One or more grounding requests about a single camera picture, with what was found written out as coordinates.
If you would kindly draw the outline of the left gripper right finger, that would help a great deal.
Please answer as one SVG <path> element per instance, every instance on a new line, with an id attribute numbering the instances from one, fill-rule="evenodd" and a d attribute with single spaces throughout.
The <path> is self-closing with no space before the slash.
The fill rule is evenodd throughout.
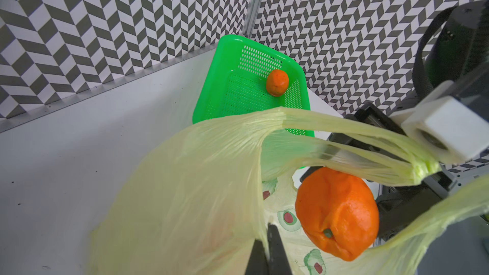
<path id="1" fill-rule="evenodd" d="M 269 244 L 268 273 L 270 275 L 292 275 L 285 247 L 276 225 L 268 224 L 267 238 Z"/>

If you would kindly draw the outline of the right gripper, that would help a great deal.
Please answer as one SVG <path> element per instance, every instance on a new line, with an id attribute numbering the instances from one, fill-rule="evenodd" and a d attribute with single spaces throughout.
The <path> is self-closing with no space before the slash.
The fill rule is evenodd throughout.
<path id="1" fill-rule="evenodd" d="M 387 116 L 380 123 L 370 123 L 369 116 L 367 111 L 360 109 L 348 121 L 300 110 L 300 129 L 332 132 L 334 137 L 342 137 L 339 141 L 299 140 L 306 146 L 299 161 L 304 165 L 311 164 L 301 182 L 310 182 L 319 171 L 336 169 L 344 171 L 346 177 L 371 179 L 382 188 L 394 188 L 395 192 L 381 194 L 374 202 L 379 211 L 377 238 L 386 241 L 408 225 L 413 234 L 420 233 L 422 224 L 413 222 L 429 211 L 441 225 L 440 229 L 431 226 L 433 237 L 437 238 L 451 222 L 446 214 L 448 209 L 440 204 L 448 194 L 439 194 L 424 184 L 439 172 L 437 160 Z"/>

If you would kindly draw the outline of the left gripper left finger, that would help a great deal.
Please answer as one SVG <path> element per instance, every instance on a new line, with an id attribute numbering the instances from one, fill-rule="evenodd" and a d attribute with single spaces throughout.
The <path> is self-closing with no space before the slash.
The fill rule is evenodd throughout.
<path id="1" fill-rule="evenodd" d="M 255 240 L 245 275 L 268 275 L 268 263 L 262 241 Z"/>

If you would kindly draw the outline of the orange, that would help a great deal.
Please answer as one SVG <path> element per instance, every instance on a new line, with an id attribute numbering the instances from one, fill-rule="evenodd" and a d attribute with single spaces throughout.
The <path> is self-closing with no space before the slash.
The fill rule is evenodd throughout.
<path id="1" fill-rule="evenodd" d="M 274 97 L 280 97 L 285 94 L 289 87 L 289 76 L 285 71 L 273 70 L 266 81 L 266 90 Z"/>
<path id="2" fill-rule="evenodd" d="M 356 176 L 321 168 L 300 185 L 295 211 L 308 238 L 344 261 L 359 257 L 375 241 L 379 211 L 373 193 Z"/>

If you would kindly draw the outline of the yellow green plastic bag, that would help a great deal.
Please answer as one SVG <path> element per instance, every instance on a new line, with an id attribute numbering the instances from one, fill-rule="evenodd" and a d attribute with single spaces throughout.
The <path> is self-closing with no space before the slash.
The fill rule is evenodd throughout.
<path id="1" fill-rule="evenodd" d="M 274 224 L 294 274 L 414 274 L 436 239 L 431 226 L 441 228 L 431 211 L 414 220 L 420 233 L 409 225 L 351 262 L 322 252 L 305 234 L 292 177 L 311 164 L 300 163 L 306 146 L 299 140 L 342 137 L 300 129 L 300 110 L 205 120 L 151 151 L 94 231 L 87 273 L 244 274 L 256 239 L 269 257 L 267 227 Z M 440 204 L 450 225 L 487 213 L 488 178 Z"/>

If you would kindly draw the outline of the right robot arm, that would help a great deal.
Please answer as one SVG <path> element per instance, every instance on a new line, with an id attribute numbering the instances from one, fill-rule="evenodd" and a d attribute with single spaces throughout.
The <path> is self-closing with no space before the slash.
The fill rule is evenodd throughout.
<path id="1" fill-rule="evenodd" d="M 431 206 L 458 191 L 450 167 L 488 151 L 488 1 L 448 8 L 420 39 L 414 91 L 388 115 L 372 104 L 348 119 L 411 137 L 440 158 L 439 173 L 419 186 L 379 189 L 378 238 L 386 241 Z"/>

